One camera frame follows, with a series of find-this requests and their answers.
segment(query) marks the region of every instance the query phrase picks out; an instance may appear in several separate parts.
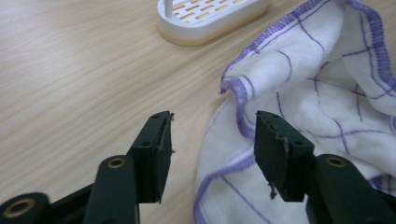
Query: purple stitched edge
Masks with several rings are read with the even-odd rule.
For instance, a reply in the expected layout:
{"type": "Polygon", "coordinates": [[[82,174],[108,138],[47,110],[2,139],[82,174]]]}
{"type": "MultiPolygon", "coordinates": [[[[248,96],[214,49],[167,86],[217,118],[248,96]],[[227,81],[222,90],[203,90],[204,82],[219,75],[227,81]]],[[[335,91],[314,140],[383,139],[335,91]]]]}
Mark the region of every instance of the purple stitched edge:
{"type": "Polygon", "coordinates": [[[309,11],[313,7],[315,7],[318,3],[320,3],[322,0],[310,0],[308,2],[303,3],[299,7],[297,7],[294,11],[283,17],[280,21],[275,23],[274,25],[270,26],[264,33],[259,35],[259,37],[256,38],[256,40],[253,41],[250,46],[245,48],[242,53],[233,61],[231,62],[225,69],[224,72],[221,76],[221,81],[225,78],[225,74],[227,71],[236,63],[244,59],[248,53],[251,51],[254,51],[255,48],[257,48],[264,40],[269,38],[271,35],[274,33],[282,30],[285,28],[287,25],[289,25],[291,22],[296,20],[296,16],[300,17],[303,15],[306,11],[309,11]]]}
{"type": "Polygon", "coordinates": [[[237,188],[236,188],[236,186],[234,186],[225,176],[221,176],[221,178],[224,180],[224,182],[231,188],[231,189],[233,189],[233,191],[247,204],[247,206],[249,206],[250,207],[250,209],[252,209],[253,210],[253,212],[257,215],[257,216],[259,216],[265,223],[267,223],[267,224],[271,224],[271,221],[267,218],[267,217],[265,217],[259,210],[257,210],[257,208],[251,203],[251,202],[249,202],[248,201],[248,199],[244,196],[244,194],[243,193],[241,193],[237,188]]]}
{"type": "Polygon", "coordinates": [[[227,90],[232,90],[236,97],[236,123],[239,132],[246,138],[254,138],[254,130],[245,123],[244,112],[245,106],[248,102],[248,92],[245,85],[242,83],[241,79],[233,78],[231,80],[225,80],[221,83],[221,92],[226,92],[227,90]]]}
{"type": "Polygon", "coordinates": [[[356,1],[348,0],[347,3],[354,9],[364,13],[370,25],[373,46],[376,56],[376,64],[381,80],[396,91],[396,78],[392,76],[390,70],[390,59],[384,41],[384,30],[379,14],[372,8],[356,1]]]}
{"type": "Polygon", "coordinates": [[[370,78],[373,80],[373,82],[379,87],[381,88],[384,93],[380,94],[379,96],[376,97],[371,97],[372,99],[376,100],[384,95],[390,95],[389,94],[389,90],[387,90],[386,87],[384,87],[381,82],[379,82],[375,76],[375,69],[374,69],[374,65],[373,65],[373,53],[369,50],[369,45],[367,43],[367,39],[366,39],[366,32],[364,30],[364,20],[363,20],[363,16],[362,14],[360,14],[360,24],[361,24],[361,36],[363,38],[363,44],[364,47],[367,49],[367,54],[369,55],[369,64],[370,64],[370,78]]]}
{"type": "MultiPolygon", "coordinates": [[[[308,15],[305,16],[305,18],[301,19],[301,21],[305,21],[308,18],[310,18],[312,15],[314,15],[317,11],[319,11],[322,7],[324,7],[327,3],[329,3],[331,0],[325,0],[321,5],[319,5],[317,8],[312,9],[311,12],[309,12],[308,15]]],[[[294,16],[299,17],[298,16],[299,12],[294,11],[294,16]]],[[[274,38],[270,39],[266,44],[264,44],[263,46],[260,47],[260,49],[254,49],[255,53],[260,53],[261,50],[265,49],[268,45],[271,44],[271,42],[275,41],[278,37],[280,37],[281,35],[287,33],[289,30],[293,29],[294,27],[296,27],[297,25],[299,25],[299,22],[296,22],[294,25],[292,25],[291,27],[289,27],[288,29],[286,29],[285,31],[283,31],[282,33],[280,33],[279,35],[275,36],[274,38]]]]}
{"type": "MultiPolygon", "coordinates": [[[[301,16],[306,11],[315,7],[319,2],[320,2],[320,0],[308,1],[304,4],[302,4],[301,6],[299,6],[293,12],[294,13],[299,12],[300,13],[299,16],[301,16]]],[[[355,0],[348,0],[348,4],[352,8],[363,12],[367,16],[369,24],[370,24],[371,33],[373,35],[373,45],[375,46],[374,49],[375,49],[375,56],[377,58],[377,69],[378,69],[379,77],[381,78],[381,80],[384,83],[388,84],[394,90],[396,87],[396,79],[392,76],[391,71],[390,71],[389,54],[385,47],[384,32],[383,32],[382,20],[381,20],[380,16],[372,8],[367,7],[366,5],[361,4],[355,0]]],[[[277,22],[276,24],[274,24],[270,28],[268,28],[248,48],[244,49],[243,52],[238,56],[238,58],[236,58],[232,63],[230,63],[225,68],[224,73],[221,76],[221,79],[223,80],[225,78],[226,72],[230,69],[230,67],[233,66],[234,64],[238,63],[239,61],[241,61],[249,52],[251,52],[251,49],[255,49],[266,38],[270,37],[273,33],[282,30],[285,26],[289,25],[295,19],[296,19],[295,14],[293,15],[292,13],[290,13],[289,15],[284,17],[282,20],[280,20],[279,22],[277,22]]],[[[221,83],[221,92],[224,93],[229,88],[233,88],[236,97],[239,98],[238,103],[239,103],[239,100],[242,100],[243,108],[245,108],[245,105],[247,103],[247,91],[246,91],[245,86],[242,84],[242,82],[239,79],[236,79],[236,80],[238,80],[238,81],[229,80],[229,81],[225,81],[225,83],[222,82],[221,83]],[[244,95],[241,97],[240,94],[237,94],[238,92],[236,92],[235,90],[242,90],[243,91],[242,93],[244,93],[244,95]]],[[[240,121],[242,121],[242,125],[246,126],[245,122],[243,122],[242,119],[240,119],[239,122],[240,121]]],[[[392,126],[395,127],[396,126],[395,123],[396,123],[396,121],[394,120],[392,126]]],[[[253,156],[248,157],[248,158],[244,159],[243,161],[238,162],[234,167],[225,167],[212,175],[208,175],[204,179],[204,181],[201,183],[200,188],[198,190],[197,198],[195,200],[194,209],[193,209],[195,220],[197,221],[197,223],[206,223],[205,218],[202,214],[202,211],[200,210],[199,204],[202,200],[203,195],[205,194],[205,191],[206,191],[210,181],[213,178],[219,177],[220,176],[219,174],[226,175],[228,173],[237,172],[237,171],[241,171],[241,170],[248,168],[250,165],[246,166],[245,163],[250,162],[250,160],[251,160],[250,165],[252,165],[254,163],[253,156]]]]}
{"type": "Polygon", "coordinates": [[[204,194],[206,193],[206,190],[209,187],[209,184],[212,182],[212,180],[214,180],[216,178],[220,178],[223,175],[227,175],[227,174],[238,172],[238,171],[243,171],[243,170],[247,169],[248,167],[252,166],[254,163],[255,163],[254,155],[250,154],[247,157],[245,157],[244,159],[242,159],[241,161],[237,162],[236,164],[223,167],[223,168],[217,170],[216,172],[207,175],[204,178],[204,180],[201,182],[200,187],[198,188],[197,196],[195,198],[194,207],[193,207],[193,213],[194,213],[196,223],[198,223],[198,224],[201,224],[201,223],[206,224],[207,223],[205,220],[203,211],[201,210],[200,204],[201,204],[201,200],[204,197],[204,194]]]}

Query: wood grain surface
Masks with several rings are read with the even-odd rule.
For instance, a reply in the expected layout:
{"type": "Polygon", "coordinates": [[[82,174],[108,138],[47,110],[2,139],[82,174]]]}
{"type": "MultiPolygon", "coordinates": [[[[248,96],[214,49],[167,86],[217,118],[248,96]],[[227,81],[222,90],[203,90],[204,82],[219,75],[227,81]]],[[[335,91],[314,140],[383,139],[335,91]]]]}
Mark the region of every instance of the wood grain surface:
{"type": "MultiPolygon", "coordinates": [[[[223,69],[268,26],[300,5],[266,14],[199,47],[166,42],[157,1],[0,1],[0,203],[40,191],[52,202],[93,181],[124,154],[147,118],[175,113],[162,204],[142,223],[193,223],[195,173],[207,123],[225,100],[223,69]]],[[[384,21],[396,71],[396,1],[366,1],[384,21]]]]}

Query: soap dish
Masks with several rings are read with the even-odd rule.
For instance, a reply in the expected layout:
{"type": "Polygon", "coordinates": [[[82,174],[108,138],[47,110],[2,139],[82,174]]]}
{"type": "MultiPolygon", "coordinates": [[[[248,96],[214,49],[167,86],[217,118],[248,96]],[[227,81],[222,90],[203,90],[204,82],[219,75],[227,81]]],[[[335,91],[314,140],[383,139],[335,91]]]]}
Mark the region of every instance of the soap dish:
{"type": "Polygon", "coordinates": [[[171,43],[196,46],[264,13],[270,0],[160,0],[158,30],[171,43]]]}

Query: screw hole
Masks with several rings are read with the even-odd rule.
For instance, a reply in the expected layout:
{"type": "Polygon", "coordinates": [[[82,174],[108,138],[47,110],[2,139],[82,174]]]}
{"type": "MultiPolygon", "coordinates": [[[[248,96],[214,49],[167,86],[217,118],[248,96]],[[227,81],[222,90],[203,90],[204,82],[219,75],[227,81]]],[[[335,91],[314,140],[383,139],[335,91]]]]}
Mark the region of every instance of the screw hole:
{"type": "Polygon", "coordinates": [[[329,163],[332,166],[336,166],[336,167],[345,167],[347,166],[347,164],[344,161],[341,161],[338,158],[335,157],[330,157],[326,159],[326,162],[329,163]]]}
{"type": "Polygon", "coordinates": [[[116,169],[116,168],[120,168],[120,167],[123,166],[125,163],[126,163],[125,159],[116,158],[116,159],[110,161],[110,162],[107,164],[107,167],[108,167],[108,168],[111,168],[111,169],[116,169]]]}
{"type": "Polygon", "coordinates": [[[12,205],[10,205],[6,211],[4,211],[4,217],[19,217],[28,211],[30,211],[35,206],[35,200],[31,198],[21,199],[12,205]]]}

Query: white cloth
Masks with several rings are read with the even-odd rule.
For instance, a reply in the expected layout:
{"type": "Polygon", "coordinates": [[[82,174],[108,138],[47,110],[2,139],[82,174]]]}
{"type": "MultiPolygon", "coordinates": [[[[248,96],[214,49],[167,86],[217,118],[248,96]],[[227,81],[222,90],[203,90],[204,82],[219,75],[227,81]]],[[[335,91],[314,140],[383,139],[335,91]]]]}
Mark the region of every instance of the white cloth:
{"type": "Polygon", "coordinates": [[[203,142],[197,223],[308,223],[304,203],[270,199],[253,156],[257,110],[283,117],[315,144],[316,155],[343,156],[374,188],[396,194],[396,79],[382,21],[370,7],[302,4],[225,69],[220,88],[233,94],[203,142]]]}

